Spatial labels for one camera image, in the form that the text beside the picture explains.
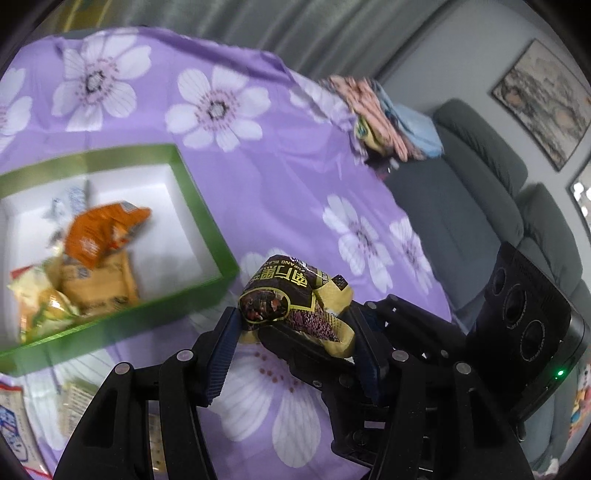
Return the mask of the white blue red snack bag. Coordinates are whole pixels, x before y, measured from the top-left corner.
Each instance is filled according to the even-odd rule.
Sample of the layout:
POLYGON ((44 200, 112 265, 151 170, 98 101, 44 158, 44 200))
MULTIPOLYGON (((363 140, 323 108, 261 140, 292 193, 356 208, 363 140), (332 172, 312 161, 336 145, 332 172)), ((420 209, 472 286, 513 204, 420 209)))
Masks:
POLYGON ((23 389, 1 375, 0 390, 1 434, 8 447, 33 479, 51 479, 27 416, 23 389))

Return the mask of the light green snack packet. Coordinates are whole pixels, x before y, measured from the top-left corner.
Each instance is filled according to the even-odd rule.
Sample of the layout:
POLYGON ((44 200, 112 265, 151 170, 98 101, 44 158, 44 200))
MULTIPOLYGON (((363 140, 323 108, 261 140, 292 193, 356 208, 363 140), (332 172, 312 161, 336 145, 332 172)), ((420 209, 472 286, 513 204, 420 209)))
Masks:
POLYGON ((80 318, 78 307, 61 291, 61 268, 61 259, 53 258, 10 273, 22 344, 62 332, 80 318))

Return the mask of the yellow-orange snack packet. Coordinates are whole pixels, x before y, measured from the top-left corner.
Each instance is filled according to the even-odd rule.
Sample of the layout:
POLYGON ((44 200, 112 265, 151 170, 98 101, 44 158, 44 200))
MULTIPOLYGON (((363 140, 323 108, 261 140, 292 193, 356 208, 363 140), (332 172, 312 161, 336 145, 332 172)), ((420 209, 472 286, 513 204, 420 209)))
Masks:
POLYGON ((108 255, 94 269, 64 262, 60 286, 65 296, 86 317, 112 314, 139 303, 137 285, 125 250, 108 255))

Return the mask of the black yellow snack packet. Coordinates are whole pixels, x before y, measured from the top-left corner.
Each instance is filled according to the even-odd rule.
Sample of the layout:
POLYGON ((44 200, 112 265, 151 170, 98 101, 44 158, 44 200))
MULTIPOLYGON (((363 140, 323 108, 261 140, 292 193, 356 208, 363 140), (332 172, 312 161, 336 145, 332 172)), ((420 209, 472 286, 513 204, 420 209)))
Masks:
POLYGON ((341 319, 353 302, 353 288, 341 275, 329 276, 300 259, 270 256, 238 298, 245 329, 282 323, 324 347, 332 357, 353 355, 356 334, 341 319))

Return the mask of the orange snack packet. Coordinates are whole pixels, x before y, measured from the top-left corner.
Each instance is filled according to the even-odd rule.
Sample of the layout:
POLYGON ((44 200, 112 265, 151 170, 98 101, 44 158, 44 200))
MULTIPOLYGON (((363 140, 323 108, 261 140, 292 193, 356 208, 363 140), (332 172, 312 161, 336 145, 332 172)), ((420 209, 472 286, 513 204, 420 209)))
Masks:
POLYGON ((64 242, 65 254, 94 269, 104 257, 126 246, 151 213, 150 208, 129 202, 87 210, 72 222, 64 242))

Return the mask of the white blue snack packet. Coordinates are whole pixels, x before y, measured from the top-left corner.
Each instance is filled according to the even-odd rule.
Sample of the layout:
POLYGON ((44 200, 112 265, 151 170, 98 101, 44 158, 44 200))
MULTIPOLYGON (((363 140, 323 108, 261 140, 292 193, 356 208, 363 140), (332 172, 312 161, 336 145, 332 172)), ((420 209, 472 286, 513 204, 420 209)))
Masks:
POLYGON ((87 179, 70 181, 52 197, 49 209, 42 215, 52 225, 47 246, 53 247, 63 241, 73 221, 87 209, 87 179))

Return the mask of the clear cracker packet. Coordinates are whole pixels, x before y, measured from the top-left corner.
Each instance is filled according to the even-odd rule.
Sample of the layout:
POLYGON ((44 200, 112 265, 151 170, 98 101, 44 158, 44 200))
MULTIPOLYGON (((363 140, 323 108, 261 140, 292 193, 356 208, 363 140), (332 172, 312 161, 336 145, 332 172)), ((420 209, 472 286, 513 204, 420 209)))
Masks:
POLYGON ((132 371, 110 374, 63 451, 56 479, 152 479, 148 400, 132 371))

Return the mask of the colourful toy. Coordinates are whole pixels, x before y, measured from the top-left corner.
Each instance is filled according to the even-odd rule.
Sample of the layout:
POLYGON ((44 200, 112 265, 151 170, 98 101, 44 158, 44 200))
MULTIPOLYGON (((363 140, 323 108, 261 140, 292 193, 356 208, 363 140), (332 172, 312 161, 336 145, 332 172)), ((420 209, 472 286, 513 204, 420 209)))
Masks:
POLYGON ((570 417, 569 437, 583 427, 585 418, 590 413, 590 364, 584 365, 577 385, 577 392, 570 417))

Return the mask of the green cardboard box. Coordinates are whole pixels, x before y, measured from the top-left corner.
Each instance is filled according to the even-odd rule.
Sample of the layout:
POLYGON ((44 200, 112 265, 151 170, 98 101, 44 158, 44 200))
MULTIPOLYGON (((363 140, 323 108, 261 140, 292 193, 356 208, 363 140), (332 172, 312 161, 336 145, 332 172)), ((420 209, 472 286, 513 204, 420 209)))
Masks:
POLYGON ((238 264, 177 148, 1 177, 1 370, 20 376, 216 303, 238 264))

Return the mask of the grey sofa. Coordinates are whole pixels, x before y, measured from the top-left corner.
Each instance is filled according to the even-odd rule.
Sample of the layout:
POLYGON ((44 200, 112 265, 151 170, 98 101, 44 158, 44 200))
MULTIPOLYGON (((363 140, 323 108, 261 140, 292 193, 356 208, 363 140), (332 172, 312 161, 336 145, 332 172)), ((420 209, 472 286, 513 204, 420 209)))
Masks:
MULTIPOLYGON (((444 145, 436 158, 408 163, 387 178, 441 284, 454 323, 467 338, 484 304, 502 243, 525 254, 572 302, 590 328, 590 293, 574 235, 542 184, 529 184, 524 161, 491 125, 459 99, 433 121, 444 145)), ((578 376, 590 345, 561 386, 527 420, 510 419, 484 385, 484 407, 503 413, 535 475, 559 464, 569 438, 578 376)))

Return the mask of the pile of folded cloths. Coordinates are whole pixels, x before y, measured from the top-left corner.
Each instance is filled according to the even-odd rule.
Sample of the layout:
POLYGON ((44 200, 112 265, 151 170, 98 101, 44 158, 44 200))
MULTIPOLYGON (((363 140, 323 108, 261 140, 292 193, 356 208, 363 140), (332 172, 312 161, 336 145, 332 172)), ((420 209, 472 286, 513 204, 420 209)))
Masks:
POLYGON ((394 103, 375 79, 332 75, 320 85, 338 95, 356 115, 355 135, 367 149, 396 161, 423 161, 444 153, 434 121, 394 103))

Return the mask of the purple floral tablecloth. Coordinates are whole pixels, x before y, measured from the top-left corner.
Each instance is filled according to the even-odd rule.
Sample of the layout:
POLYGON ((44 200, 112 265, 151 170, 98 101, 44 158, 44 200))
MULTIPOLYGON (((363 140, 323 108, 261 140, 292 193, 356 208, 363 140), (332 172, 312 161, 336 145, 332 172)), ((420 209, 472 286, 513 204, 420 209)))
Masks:
MULTIPOLYGON (((360 303, 394 293, 451 319, 406 212, 352 151, 352 117, 330 94, 322 105, 321 91, 269 52, 161 29, 48 37, 16 55, 1 79, 1 174, 85 150, 173 143, 240 268, 209 311, 9 380, 24 387, 51 473, 67 442, 61 388, 190 346, 270 255, 342 274, 360 303)), ((263 353, 240 345, 221 395, 199 412, 218 478, 361 479, 367 469, 329 447, 320 393, 277 376, 273 367, 284 375, 287 366, 263 353)))

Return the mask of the framed landscape painting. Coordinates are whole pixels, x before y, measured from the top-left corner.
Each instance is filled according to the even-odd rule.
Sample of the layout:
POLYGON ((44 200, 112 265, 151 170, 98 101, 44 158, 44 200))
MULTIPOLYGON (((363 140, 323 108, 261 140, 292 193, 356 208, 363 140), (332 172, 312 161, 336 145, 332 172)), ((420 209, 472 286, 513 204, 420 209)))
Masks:
POLYGON ((537 39, 492 95, 523 125, 557 171, 590 128, 590 90, 537 39))

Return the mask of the grey curtain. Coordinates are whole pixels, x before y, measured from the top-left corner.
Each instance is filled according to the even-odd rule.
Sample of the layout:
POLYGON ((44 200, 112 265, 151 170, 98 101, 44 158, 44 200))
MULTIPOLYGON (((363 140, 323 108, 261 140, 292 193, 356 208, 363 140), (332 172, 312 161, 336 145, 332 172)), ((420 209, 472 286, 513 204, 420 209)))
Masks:
POLYGON ((305 76, 385 73, 451 1, 64 1, 40 36, 79 38, 101 28, 163 27, 190 37, 273 52, 305 76))

